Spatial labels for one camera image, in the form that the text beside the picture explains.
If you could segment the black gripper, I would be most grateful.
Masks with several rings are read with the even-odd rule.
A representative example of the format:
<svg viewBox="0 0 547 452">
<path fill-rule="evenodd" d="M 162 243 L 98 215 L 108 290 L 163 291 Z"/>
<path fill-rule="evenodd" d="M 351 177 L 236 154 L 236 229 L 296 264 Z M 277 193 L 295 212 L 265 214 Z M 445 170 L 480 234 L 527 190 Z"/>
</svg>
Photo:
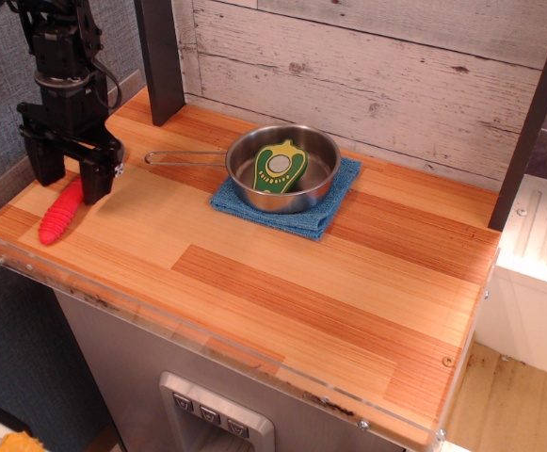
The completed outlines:
<svg viewBox="0 0 547 452">
<path fill-rule="evenodd" d="M 39 77 L 37 82 L 41 102 L 17 105 L 23 118 L 20 133 L 35 177 L 49 186 L 65 176 L 66 155 L 81 161 L 84 203 L 93 205 L 110 193 L 115 174 L 123 172 L 123 146 L 105 128 L 110 110 L 120 105 L 121 92 L 116 92 L 111 105 L 104 77 Z"/>
</svg>

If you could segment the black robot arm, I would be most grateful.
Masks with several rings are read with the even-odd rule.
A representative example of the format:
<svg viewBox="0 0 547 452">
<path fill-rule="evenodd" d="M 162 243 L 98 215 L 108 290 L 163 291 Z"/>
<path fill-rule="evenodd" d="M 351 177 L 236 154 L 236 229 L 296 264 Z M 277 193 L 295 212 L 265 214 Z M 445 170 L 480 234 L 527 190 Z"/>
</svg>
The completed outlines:
<svg viewBox="0 0 547 452">
<path fill-rule="evenodd" d="M 108 101 L 114 75 L 96 56 L 102 31 L 86 1 L 11 1 L 35 59 L 40 104 L 20 103 L 20 127 L 35 177 L 43 186 L 65 174 L 65 158 L 79 164 L 84 202 L 93 205 L 123 170 L 124 149 L 105 127 L 119 101 Z"/>
</svg>

